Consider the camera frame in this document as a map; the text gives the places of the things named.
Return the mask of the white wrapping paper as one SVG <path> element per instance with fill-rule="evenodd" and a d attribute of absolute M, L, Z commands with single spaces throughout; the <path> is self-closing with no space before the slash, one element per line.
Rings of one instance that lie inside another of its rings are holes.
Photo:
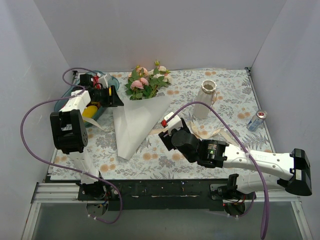
<path fill-rule="evenodd" d="M 143 140 L 170 106 L 168 96 L 123 101 L 124 106 L 113 109 L 117 155 L 130 160 Z"/>

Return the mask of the cream printed ribbon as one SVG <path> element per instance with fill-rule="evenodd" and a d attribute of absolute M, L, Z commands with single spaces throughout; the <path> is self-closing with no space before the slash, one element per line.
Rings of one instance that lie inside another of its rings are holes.
<path fill-rule="evenodd" d="M 106 130 L 104 128 L 102 128 L 102 126 L 100 126 L 95 120 L 93 120 L 92 118 L 88 118 L 88 117 L 82 117 L 84 121 L 86 121 L 87 123 L 90 123 L 96 127 L 98 127 L 99 129 L 103 130 L 106 132 Z M 216 135 L 221 135 L 224 140 L 229 143 L 232 144 L 234 146 L 240 146 L 239 143 L 237 143 L 235 141 L 235 137 L 231 138 L 222 128 L 217 128 L 214 129 L 213 132 L 208 132 L 204 130 L 204 125 L 201 125 L 200 128 L 198 128 L 195 123 L 193 121 L 189 121 L 187 123 L 187 126 L 191 127 L 192 132 L 196 135 L 197 138 L 199 139 L 205 139 L 208 140 L 211 137 L 214 137 Z M 159 134 L 160 132 L 162 132 L 163 130 L 168 130 L 168 127 L 165 127 L 164 129 L 153 129 L 149 132 L 148 135 L 155 135 L 155 134 Z"/>

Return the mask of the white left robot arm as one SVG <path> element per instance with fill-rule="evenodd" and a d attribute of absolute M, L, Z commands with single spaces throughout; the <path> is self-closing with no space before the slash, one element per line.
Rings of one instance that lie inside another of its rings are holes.
<path fill-rule="evenodd" d="M 79 84 L 72 88 L 69 99 L 63 107 L 50 114 L 53 142 L 57 150 L 73 160 L 73 164 L 82 176 L 82 184 L 90 185 L 89 194 L 95 200 L 106 196 L 106 187 L 97 182 L 100 172 L 94 166 L 88 151 L 88 133 L 83 113 L 91 103 L 101 108 L 123 107 L 124 103 L 117 94 L 117 86 L 108 73 L 95 75 L 81 74 Z"/>

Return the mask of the pink flower bouquet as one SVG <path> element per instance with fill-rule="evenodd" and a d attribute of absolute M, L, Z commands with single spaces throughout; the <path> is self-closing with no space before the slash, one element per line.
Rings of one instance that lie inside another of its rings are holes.
<path fill-rule="evenodd" d="M 172 84 L 171 71 L 156 60 L 154 68 L 147 70 L 137 65 L 128 75 L 125 93 L 132 101 L 150 99 L 157 95 L 161 88 Z"/>

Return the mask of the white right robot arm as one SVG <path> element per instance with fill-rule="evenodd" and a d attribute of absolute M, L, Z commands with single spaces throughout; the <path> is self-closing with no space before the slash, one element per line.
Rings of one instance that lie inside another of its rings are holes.
<path fill-rule="evenodd" d="M 176 118 L 159 138 L 168 151 L 179 151 L 190 163 L 205 168 L 239 168 L 251 170 L 248 175 L 231 174 L 224 186 L 214 193 L 222 199 L 237 199 L 259 191 L 284 190 L 296 196 L 312 195 L 310 161 L 303 149 L 291 153 L 244 151 L 225 141 L 199 139 L 190 132 L 182 118 Z"/>

